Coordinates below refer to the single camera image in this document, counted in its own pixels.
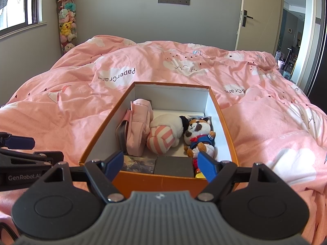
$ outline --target pink blanket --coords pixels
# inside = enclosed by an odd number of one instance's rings
[[[327,116],[278,73],[272,55],[195,44],[97,36],[23,84],[0,109],[0,130],[32,136],[35,151],[61,150],[78,165],[100,124],[133,81],[211,86],[240,164],[263,161],[307,202],[303,236],[327,235]],[[0,193],[0,220],[22,190]]]

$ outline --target window frame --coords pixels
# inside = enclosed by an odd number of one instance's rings
[[[28,24],[28,8],[27,8],[28,2],[27,2],[27,0],[24,0],[25,22],[24,23],[17,24],[17,25],[12,26],[12,27],[5,28],[3,30],[0,30],[0,37],[3,36],[3,35],[6,35],[8,33],[17,31],[19,29],[22,29],[22,28],[25,28],[25,27],[29,27],[29,26],[38,24],[38,22],[39,22],[39,17],[38,17],[38,0],[32,0],[32,3],[31,4],[32,4],[32,8],[31,8],[31,12],[32,12],[32,23],[31,24]]]

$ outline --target toy storage tube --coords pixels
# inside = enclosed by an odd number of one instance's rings
[[[60,44],[63,55],[77,45],[75,15],[74,0],[58,1]]]

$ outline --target black plush ear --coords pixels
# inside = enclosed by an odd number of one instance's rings
[[[190,125],[189,121],[185,116],[180,116],[183,124],[183,132],[185,132],[188,129],[188,126]]]

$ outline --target yellow toy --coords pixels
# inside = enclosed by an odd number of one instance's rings
[[[63,27],[62,27],[62,29],[61,29],[61,34],[63,35],[63,36],[68,36],[69,34],[71,34],[71,25],[72,25],[72,21],[70,21],[70,22],[67,22],[67,23],[65,23],[65,24],[63,24]]]

